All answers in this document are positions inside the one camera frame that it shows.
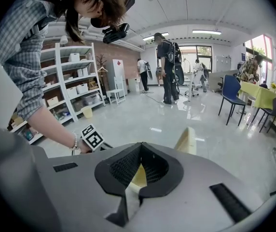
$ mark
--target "hand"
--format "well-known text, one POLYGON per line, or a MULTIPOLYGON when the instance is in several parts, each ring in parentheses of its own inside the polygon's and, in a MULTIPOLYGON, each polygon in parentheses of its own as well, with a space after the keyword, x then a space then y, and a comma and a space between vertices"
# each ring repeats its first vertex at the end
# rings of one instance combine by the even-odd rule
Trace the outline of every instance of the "hand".
POLYGON ((92 153, 92 149, 80 138, 78 140, 78 148, 81 150, 81 154, 92 153))

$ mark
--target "camouflage shirt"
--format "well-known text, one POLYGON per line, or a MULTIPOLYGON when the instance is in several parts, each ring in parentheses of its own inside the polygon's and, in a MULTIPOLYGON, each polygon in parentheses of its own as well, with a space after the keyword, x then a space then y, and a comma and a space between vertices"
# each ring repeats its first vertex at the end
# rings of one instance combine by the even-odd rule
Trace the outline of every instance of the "camouflage shirt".
POLYGON ((253 83, 259 81, 259 74, 257 74, 258 66, 255 67, 252 58, 248 58, 239 70, 240 80, 243 82, 253 83))

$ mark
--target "blue chair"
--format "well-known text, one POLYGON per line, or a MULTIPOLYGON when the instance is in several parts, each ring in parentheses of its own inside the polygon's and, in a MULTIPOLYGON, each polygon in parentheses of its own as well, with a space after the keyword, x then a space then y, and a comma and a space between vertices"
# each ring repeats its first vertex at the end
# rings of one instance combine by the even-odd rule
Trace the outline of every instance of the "blue chair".
POLYGON ((241 99, 239 99, 236 96, 238 91, 240 90, 240 88, 241 88, 241 85, 234 76, 232 76, 232 75, 224 76, 223 89, 222 89, 222 93, 221 93, 221 95, 223 96, 223 100, 221 101, 221 107, 223 106, 224 99, 231 103, 230 113, 229 113, 226 125, 228 125, 229 119, 230 119, 230 117, 232 117, 232 115, 234 113, 235 105, 243 106, 243 111, 242 111, 238 126, 240 125, 240 122, 242 120, 242 116, 244 114, 244 109, 245 109, 245 106, 247 105, 247 103, 242 101, 241 99))

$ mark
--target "trash can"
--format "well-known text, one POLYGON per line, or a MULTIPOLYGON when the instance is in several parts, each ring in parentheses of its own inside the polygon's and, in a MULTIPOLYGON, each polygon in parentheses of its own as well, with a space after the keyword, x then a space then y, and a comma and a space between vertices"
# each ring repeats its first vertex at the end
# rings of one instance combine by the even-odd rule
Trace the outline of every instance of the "trash can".
POLYGON ((93 113, 92 113, 92 108, 90 106, 85 106, 84 108, 81 109, 83 112, 84 117, 86 118, 92 118, 93 113))

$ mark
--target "glossy floor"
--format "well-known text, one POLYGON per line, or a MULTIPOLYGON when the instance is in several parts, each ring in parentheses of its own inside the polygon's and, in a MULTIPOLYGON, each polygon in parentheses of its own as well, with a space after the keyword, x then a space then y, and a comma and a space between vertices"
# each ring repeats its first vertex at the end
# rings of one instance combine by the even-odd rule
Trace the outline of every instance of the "glossy floor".
MULTIPOLYGON (((93 123, 105 140, 112 146, 132 142, 149 142, 173 148, 186 127, 195 130, 196 154, 210 159, 241 179, 254 189, 263 200, 276 190, 276 164, 272 149, 276 147, 276 133, 271 129, 259 133, 257 124, 246 124, 249 114, 244 116, 240 126, 240 114, 234 113, 226 126, 230 104, 224 101, 221 115, 221 95, 199 91, 199 96, 191 102, 180 96, 174 105, 165 105, 163 87, 150 87, 150 93, 128 94, 126 101, 117 106, 107 104, 93 111, 91 119, 81 118, 70 123, 67 129, 80 133, 80 130, 93 123)), ((48 157, 70 155, 64 146, 49 139, 37 143, 48 157)))

